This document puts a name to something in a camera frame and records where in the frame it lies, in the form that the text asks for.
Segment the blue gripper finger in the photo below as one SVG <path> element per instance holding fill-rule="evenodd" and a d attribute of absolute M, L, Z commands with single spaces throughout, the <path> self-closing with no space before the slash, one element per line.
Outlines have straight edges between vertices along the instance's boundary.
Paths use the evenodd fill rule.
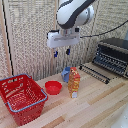
<path fill-rule="evenodd" d="M 56 58 L 57 56 L 58 56 L 58 51 L 54 49 L 54 58 Z"/>
<path fill-rule="evenodd" d="M 68 48 L 68 49 L 66 50 L 66 54 L 67 54 L 67 55 L 70 55 L 70 51 L 71 51 L 71 48 Z"/>

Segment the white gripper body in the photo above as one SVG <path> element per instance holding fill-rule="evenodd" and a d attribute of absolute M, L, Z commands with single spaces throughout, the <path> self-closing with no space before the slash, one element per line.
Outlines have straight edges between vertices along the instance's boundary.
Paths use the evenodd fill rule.
<path fill-rule="evenodd" d="M 47 46 L 49 48 L 75 45 L 79 40 L 79 32 L 77 32 L 75 28 L 51 30 L 47 33 Z"/>

